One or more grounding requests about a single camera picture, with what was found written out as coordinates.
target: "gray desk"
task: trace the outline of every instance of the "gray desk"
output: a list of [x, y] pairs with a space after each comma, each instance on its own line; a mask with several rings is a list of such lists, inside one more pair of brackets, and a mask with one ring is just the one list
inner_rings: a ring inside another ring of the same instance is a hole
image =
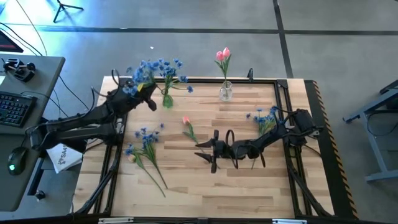
[[[21, 93], [23, 91], [34, 91], [50, 97], [57, 82], [65, 59], [63, 57], [40, 57], [28, 55], [0, 54], [0, 58], [19, 58], [24, 63], [33, 62], [36, 65], [35, 77], [27, 83], [15, 79], [11, 75], [5, 75], [0, 91]], [[41, 95], [26, 93], [37, 97], [35, 108], [29, 120], [26, 121], [24, 129], [36, 125], [43, 115], [48, 99]], [[32, 175], [39, 153], [30, 150], [27, 155], [25, 170], [20, 175], [10, 175], [7, 170], [7, 160], [11, 151], [21, 145], [24, 135], [19, 128], [10, 128], [0, 125], [0, 211], [14, 211], [18, 208], [26, 186]], [[25, 147], [30, 147], [29, 141], [25, 141]]]

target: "vase with tulip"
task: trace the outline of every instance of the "vase with tulip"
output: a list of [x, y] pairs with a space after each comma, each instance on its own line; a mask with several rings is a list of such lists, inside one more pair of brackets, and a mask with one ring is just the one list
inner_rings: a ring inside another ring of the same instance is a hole
[[228, 72], [229, 60], [231, 59], [231, 52], [226, 47], [224, 51], [217, 52], [216, 59], [215, 62], [224, 75], [224, 83], [221, 86], [219, 98], [222, 101], [230, 101], [232, 99], [232, 83], [227, 81], [226, 74]]

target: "wooden table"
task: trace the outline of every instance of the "wooden table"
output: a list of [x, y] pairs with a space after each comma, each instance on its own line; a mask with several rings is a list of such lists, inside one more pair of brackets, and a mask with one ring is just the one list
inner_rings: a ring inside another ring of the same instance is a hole
[[[310, 110], [304, 81], [288, 79], [287, 82], [293, 109]], [[157, 103], [157, 111], [152, 112], [143, 104], [129, 113], [125, 148], [129, 142], [141, 145], [134, 136], [136, 130], [142, 127], [153, 130], [160, 123], [165, 124], [156, 150], [158, 165], [169, 189], [165, 189], [149, 161], [144, 161], [144, 165], [162, 186], [166, 198], [141, 168], [122, 155], [112, 216], [293, 218], [282, 141], [264, 150], [266, 168], [257, 161], [251, 170], [252, 160], [246, 158], [239, 162], [237, 170], [230, 160], [218, 159], [221, 169], [211, 174], [210, 165], [194, 155], [194, 152], [200, 152], [195, 143], [182, 134], [182, 131], [187, 130], [182, 123], [182, 117], [186, 115], [192, 122], [199, 142], [209, 140], [214, 129], [220, 131], [221, 139], [224, 139], [228, 129], [234, 130], [236, 140], [257, 138], [257, 124], [251, 119], [247, 120], [245, 115], [256, 114], [257, 108], [268, 111], [275, 105], [274, 87], [266, 84], [234, 84], [233, 100], [223, 103], [218, 99], [220, 84], [190, 85], [194, 88], [193, 93], [171, 90], [174, 98], [171, 110], [162, 107], [162, 95], [156, 89], [152, 99]], [[114, 88], [116, 85], [111, 77], [104, 77], [101, 93], [106, 94]], [[98, 104], [103, 101], [104, 98], [99, 97]], [[307, 141], [310, 147], [319, 150], [316, 140], [307, 138]], [[75, 208], [80, 208], [98, 185], [104, 149], [104, 145], [95, 147], [84, 156], [73, 200]], [[301, 156], [308, 188], [325, 210], [333, 213], [321, 157], [305, 147]], [[302, 193], [298, 186], [297, 189], [300, 208], [304, 211]], [[103, 205], [107, 194], [108, 189], [105, 189]]]

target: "pink flower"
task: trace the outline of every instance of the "pink flower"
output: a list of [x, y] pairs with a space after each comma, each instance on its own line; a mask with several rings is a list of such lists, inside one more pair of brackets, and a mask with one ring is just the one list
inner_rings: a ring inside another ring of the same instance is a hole
[[217, 60], [223, 60], [224, 59], [223, 53], [222, 52], [217, 52], [216, 58], [217, 58]]
[[187, 116], [184, 116], [184, 117], [182, 118], [182, 123], [184, 123], [184, 124], [189, 124], [189, 118], [188, 118]]
[[229, 51], [229, 49], [227, 47], [224, 48], [224, 51], [223, 51], [224, 58], [228, 58], [230, 55], [231, 55], [231, 52]]

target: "small glass vase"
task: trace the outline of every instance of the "small glass vase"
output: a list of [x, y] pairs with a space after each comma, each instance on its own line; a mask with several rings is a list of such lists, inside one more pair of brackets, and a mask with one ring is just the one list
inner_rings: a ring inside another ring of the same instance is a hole
[[168, 93], [163, 95], [163, 107], [168, 109], [173, 107], [173, 98]]
[[220, 89], [219, 94], [220, 100], [227, 102], [232, 100], [232, 83], [230, 81], [225, 81]]

